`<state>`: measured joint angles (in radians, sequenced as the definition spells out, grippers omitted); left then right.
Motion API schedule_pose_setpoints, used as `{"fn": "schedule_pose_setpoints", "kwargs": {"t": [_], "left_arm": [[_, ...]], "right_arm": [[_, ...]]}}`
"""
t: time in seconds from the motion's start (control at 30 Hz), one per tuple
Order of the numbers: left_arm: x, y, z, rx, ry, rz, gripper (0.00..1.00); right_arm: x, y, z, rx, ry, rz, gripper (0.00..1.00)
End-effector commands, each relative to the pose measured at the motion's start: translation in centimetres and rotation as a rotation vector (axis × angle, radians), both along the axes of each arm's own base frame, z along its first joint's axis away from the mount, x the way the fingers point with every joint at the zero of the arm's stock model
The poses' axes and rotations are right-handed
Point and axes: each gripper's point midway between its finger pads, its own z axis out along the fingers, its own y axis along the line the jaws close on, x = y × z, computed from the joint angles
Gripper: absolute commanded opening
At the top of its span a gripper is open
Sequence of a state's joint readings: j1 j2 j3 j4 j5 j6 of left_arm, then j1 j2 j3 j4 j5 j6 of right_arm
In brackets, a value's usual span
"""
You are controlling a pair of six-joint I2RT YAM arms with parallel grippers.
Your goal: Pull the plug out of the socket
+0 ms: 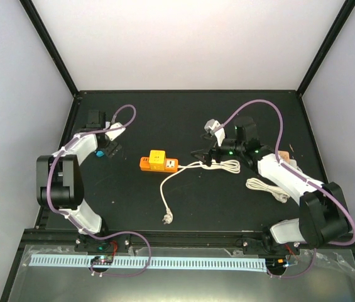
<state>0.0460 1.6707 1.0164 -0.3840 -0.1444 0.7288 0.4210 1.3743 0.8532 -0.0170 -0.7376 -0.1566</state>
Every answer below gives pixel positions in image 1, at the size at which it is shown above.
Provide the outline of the blue plug adapter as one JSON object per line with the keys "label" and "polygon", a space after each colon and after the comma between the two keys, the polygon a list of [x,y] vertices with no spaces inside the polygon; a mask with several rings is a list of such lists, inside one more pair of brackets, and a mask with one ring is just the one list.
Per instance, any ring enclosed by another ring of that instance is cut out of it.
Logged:
{"label": "blue plug adapter", "polygon": [[104,152],[101,151],[101,150],[98,150],[98,151],[96,151],[96,156],[97,157],[103,157],[104,156]]}

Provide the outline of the orange power strip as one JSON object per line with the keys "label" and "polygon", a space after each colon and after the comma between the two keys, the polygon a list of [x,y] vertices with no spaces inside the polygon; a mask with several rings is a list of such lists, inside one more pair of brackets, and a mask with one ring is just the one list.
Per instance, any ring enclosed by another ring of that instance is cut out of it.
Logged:
{"label": "orange power strip", "polygon": [[139,168],[146,172],[175,173],[178,171],[178,159],[166,158],[161,164],[150,164],[149,157],[140,158]]}

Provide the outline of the yellow cube socket adapter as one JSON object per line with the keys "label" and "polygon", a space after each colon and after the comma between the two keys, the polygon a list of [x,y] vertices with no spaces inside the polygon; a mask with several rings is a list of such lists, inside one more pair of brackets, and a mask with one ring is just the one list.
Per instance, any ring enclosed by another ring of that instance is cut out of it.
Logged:
{"label": "yellow cube socket adapter", "polygon": [[166,152],[164,150],[151,150],[148,163],[152,171],[165,170]]}

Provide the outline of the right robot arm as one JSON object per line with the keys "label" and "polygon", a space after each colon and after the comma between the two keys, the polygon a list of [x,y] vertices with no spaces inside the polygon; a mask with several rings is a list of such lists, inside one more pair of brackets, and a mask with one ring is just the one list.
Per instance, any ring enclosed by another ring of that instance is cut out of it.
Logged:
{"label": "right robot arm", "polygon": [[290,242],[305,242],[318,248],[352,231],[343,212],[344,195],[339,185],[316,181],[283,159],[277,159],[272,148],[260,142],[252,118],[236,118],[234,129],[235,137],[227,138],[222,125],[215,119],[209,120],[203,136],[211,141],[209,149],[191,154],[207,166],[234,157],[284,190],[298,204],[298,218],[283,220],[263,235],[261,244],[266,252],[275,254]]}

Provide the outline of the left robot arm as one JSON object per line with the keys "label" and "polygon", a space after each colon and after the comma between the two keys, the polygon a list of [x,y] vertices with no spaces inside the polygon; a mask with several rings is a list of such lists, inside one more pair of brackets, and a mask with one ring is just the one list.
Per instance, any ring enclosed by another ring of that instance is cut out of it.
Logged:
{"label": "left robot arm", "polygon": [[36,199],[53,213],[69,221],[83,236],[89,236],[90,245],[97,251],[106,250],[111,236],[101,215],[97,214],[85,199],[85,189],[80,170],[81,164],[97,151],[108,152],[118,148],[115,139],[134,121],[133,116],[125,125],[113,115],[110,122],[106,114],[93,111],[90,122],[73,135],[57,151],[41,155],[36,160]]}

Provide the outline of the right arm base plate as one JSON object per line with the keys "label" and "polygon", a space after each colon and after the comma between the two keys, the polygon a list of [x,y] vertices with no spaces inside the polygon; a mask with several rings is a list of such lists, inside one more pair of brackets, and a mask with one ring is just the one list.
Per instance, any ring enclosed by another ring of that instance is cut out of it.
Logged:
{"label": "right arm base plate", "polygon": [[257,255],[286,256],[300,254],[300,249],[292,243],[277,243],[271,235],[265,233],[255,237],[243,236],[239,240],[239,246],[245,252]]}

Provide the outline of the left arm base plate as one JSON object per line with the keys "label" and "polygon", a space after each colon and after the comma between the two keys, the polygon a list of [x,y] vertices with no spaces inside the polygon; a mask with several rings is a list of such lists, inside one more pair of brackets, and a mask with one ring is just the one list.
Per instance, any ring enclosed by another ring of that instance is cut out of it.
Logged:
{"label": "left arm base plate", "polygon": [[112,252],[124,252],[129,247],[131,235],[118,235],[110,239],[96,240],[88,235],[77,235],[74,238],[74,250],[76,252],[87,252],[88,254]]}

